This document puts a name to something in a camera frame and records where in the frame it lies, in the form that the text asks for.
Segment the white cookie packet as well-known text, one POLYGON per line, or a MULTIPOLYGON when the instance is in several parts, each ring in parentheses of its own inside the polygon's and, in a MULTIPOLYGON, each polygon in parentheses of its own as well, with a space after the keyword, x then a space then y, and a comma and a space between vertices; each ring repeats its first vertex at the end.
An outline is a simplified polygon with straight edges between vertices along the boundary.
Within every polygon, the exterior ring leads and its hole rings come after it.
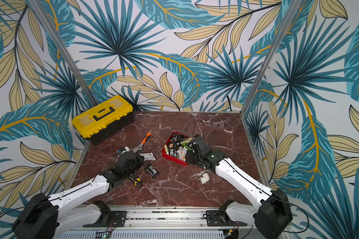
POLYGON ((142 156, 145 161, 155 161, 156 160, 156 158, 154 157, 152 152, 140 153, 140 156, 142 156))

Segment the black cookie packet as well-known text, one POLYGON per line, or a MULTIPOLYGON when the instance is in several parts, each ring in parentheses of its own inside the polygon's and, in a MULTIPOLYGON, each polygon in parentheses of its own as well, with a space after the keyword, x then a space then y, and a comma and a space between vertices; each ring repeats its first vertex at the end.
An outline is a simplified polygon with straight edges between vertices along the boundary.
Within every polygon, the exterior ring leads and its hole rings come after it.
POLYGON ((147 167, 145 167, 144 169, 153 179, 155 179, 160 173, 154 169, 154 167, 152 166, 152 164, 149 164, 147 167))

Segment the red storage box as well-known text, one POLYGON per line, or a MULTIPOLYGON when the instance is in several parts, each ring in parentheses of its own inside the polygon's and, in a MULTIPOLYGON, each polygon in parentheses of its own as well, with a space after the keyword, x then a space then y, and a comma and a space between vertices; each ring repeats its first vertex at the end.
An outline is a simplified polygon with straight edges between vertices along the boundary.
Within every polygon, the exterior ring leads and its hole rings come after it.
POLYGON ((187 150, 190 148, 183 147, 181 142, 192 139, 192 137, 179 132, 173 132, 162 148, 162 157, 179 165, 188 166, 185 157, 187 150))

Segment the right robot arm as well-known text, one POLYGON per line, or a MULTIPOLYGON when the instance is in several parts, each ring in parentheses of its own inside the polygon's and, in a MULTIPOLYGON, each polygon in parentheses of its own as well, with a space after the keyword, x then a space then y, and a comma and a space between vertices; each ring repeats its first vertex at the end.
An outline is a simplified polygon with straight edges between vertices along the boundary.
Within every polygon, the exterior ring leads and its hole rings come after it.
POLYGON ((233 201, 221 208, 231 221, 255 226, 265 238, 276 239, 293 220, 284 191, 272 190, 255 180, 225 153, 212 150, 202 136, 190 141, 185 159, 225 179, 249 200, 250 207, 233 201))

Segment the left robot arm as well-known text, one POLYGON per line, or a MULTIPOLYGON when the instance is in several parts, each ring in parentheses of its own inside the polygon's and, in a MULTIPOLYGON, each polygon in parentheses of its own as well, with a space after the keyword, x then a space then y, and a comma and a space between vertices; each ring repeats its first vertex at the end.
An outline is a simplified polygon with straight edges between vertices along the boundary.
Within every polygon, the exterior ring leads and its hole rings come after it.
POLYGON ((94 178, 66 191, 31 198, 18 216, 12 230, 18 239, 52 239, 79 227, 105 227, 115 221, 102 201, 86 207, 81 204, 121 186, 145 163, 138 153, 126 151, 116 163, 94 178))

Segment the white pipe elbow fitting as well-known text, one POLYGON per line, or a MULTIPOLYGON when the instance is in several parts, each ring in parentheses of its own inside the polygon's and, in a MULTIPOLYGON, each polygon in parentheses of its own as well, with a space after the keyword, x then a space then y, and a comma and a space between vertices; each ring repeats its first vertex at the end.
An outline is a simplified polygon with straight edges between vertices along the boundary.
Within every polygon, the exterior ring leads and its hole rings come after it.
POLYGON ((201 185, 206 184, 207 182, 210 181, 210 177, 207 173, 204 173, 200 178, 199 178, 201 185))

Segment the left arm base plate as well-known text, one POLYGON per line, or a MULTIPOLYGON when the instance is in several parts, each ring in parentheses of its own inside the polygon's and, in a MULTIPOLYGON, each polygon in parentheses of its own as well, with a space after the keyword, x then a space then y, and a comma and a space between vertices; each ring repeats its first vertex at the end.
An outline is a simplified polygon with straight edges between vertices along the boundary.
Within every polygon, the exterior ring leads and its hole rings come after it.
POLYGON ((111 211, 102 201, 95 201, 93 204, 100 209, 101 215, 95 223, 83 225, 84 228, 124 227, 127 211, 111 211))

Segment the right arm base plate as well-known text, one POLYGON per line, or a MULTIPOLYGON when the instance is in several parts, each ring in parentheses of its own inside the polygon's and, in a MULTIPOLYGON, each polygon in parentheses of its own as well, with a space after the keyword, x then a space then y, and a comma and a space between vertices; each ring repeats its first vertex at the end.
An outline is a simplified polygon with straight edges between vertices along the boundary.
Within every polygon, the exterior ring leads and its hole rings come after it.
POLYGON ((244 222, 232 221, 227 213, 227 207, 233 203, 233 200, 228 200, 217 210, 207 210, 203 214, 203 218, 207 221, 208 227, 222 227, 222 226, 247 226, 244 222))

